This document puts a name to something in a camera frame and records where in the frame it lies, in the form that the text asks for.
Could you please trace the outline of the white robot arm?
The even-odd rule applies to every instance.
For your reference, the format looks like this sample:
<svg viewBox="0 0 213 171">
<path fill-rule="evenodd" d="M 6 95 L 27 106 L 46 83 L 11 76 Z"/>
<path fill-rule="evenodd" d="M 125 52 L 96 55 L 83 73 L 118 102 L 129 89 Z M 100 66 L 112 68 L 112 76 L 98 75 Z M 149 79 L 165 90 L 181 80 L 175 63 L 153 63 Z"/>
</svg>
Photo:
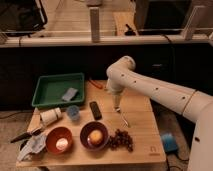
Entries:
<svg viewBox="0 0 213 171">
<path fill-rule="evenodd" d="M 123 56 L 107 68 L 113 108 L 120 109 L 121 93 L 130 88 L 190 120 L 195 129 L 187 171 L 213 171 L 213 96 L 140 75 L 135 66 L 132 57 Z"/>
</svg>

